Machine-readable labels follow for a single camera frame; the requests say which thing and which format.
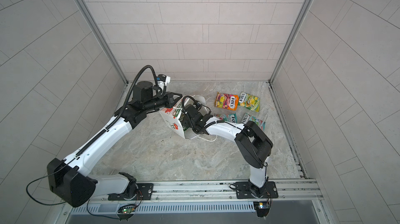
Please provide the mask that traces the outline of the white paper bag red flowers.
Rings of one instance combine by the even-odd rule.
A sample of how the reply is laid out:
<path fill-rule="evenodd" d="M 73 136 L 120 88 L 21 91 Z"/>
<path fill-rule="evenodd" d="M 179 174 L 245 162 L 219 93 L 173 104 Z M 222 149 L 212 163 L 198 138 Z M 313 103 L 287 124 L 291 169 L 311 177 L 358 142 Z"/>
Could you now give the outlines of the white paper bag red flowers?
<path fill-rule="evenodd" d="M 179 99 L 172 108 L 163 108 L 159 112 L 166 125 L 184 139 L 208 142 L 214 142 L 217 139 L 216 135 L 196 134 L 191 127 L 183 126 L 182 99 Z"/>

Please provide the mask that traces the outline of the orange pink snack packet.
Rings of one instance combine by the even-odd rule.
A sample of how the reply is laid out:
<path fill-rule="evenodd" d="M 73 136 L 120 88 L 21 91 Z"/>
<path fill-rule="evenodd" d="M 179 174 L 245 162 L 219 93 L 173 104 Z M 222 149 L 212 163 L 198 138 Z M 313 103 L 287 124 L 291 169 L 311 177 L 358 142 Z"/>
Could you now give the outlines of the orange pink snack packet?
<path fill-rule="evenodd" d="M 218 92 L 215 100 L 215 107 L 236 111 L 238 103 L 239 103 L 238 95 L 231 95 L 227 93 Z"/>

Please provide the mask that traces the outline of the teal pink snack packet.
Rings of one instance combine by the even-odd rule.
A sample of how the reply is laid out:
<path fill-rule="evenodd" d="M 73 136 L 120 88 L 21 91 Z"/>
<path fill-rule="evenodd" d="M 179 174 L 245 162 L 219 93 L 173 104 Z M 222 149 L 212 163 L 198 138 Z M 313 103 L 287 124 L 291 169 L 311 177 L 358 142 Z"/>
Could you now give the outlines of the teal pink snack packet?
<path fill-rule="evenodd" d="M 241 123 L 246 124 L 249 121 L 254 122 L 261 130 L 265 129 L 265 122 L 263 120 L 245 113 Z"/>

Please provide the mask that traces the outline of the green yellow snack packet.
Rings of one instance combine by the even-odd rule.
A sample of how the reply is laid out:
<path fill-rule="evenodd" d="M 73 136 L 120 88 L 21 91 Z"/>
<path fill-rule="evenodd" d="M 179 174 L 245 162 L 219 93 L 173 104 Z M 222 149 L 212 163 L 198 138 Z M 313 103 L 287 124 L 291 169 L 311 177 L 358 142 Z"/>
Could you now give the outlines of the green yellow snack packet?
<path fill-rule="evenodd" d="M 254 112 L 259 112 L 260 98 L 245 92 L 241 92 L 239 96 L 239 106 Z"/>

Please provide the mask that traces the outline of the green red snack packet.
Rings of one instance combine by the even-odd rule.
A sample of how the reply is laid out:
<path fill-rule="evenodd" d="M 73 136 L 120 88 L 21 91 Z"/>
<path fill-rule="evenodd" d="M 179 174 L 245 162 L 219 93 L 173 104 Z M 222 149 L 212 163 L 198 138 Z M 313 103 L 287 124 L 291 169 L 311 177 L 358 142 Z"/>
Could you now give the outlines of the green red snack packet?
<path fill-rule="evenodd" d="M 236 114 L 215 114 L 215 117 L 219 118 L 222 121 L 229 122 L 229 123 L 237 123 Z"/>

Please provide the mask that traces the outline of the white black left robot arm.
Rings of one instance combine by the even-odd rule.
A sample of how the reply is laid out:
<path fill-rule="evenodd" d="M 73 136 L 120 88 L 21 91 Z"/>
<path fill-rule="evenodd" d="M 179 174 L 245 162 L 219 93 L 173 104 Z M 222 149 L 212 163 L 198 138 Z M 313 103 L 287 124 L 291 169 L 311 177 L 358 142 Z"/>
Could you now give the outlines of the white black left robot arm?
<path fill-rule="evenodd" d="M 53 159 L 47 165 L 49 188 L 72 207 L 79 207 L 96 196 L 107 195 L 110 200 L 131 200 L 138 196 L 136 179 L 120 172 L 113 176 L 90 178 L 94 166 L 123 136 L 133 130 L 148 114 L 162 108 L 172 108 L 181 94 L 167 92 L 160 81 L 133 85 L 124 105 L 108 124 L 77 151 L 63 160 Z"/>

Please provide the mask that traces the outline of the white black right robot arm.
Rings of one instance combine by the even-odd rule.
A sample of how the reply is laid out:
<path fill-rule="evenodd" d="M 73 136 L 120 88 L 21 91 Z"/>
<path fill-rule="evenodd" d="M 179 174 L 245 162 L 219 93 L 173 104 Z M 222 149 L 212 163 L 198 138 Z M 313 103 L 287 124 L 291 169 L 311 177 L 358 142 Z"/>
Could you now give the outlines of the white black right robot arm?
<path fill-rule="evenodd" d="M 182 109 L 184 125 L 196 134 L 210 134 L 233 141 L 250 165 L 248 191 L 256 198 L 270 196 L 267 181 L 267 159 L 273 148 L 272 141 L 253 122 L 235 124 L 225 122 L 211 114 L 200 112 L 194 105 Z"/>

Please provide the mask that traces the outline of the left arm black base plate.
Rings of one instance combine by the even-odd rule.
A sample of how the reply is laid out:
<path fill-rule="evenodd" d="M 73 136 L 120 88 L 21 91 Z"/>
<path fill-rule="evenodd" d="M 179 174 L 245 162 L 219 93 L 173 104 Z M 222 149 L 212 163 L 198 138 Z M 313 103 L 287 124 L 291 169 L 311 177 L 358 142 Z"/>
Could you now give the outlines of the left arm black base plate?
<path fill-rule="evenodd" d="M 150 200 L 152 197 L 153 183 L 137 183 L 137 180 L 128 173 L 119 172 L 129 183 L 122 193 L 112 193 L 108 195 L 109 201 L 133 201 L 133 200 Z"/>

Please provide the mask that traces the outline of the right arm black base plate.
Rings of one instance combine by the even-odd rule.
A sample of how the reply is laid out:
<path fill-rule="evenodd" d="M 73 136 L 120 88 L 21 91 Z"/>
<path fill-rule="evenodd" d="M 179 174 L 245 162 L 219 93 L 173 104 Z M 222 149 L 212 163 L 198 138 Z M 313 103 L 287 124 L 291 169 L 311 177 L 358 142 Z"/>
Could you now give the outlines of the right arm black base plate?
<path fill-rule="evenodd" d="M 266 181 L 261 188 L 250 181 L 239 181 L 230 184 L 238 199 L 277 199 L 279 197 L 275 182 Z"/>

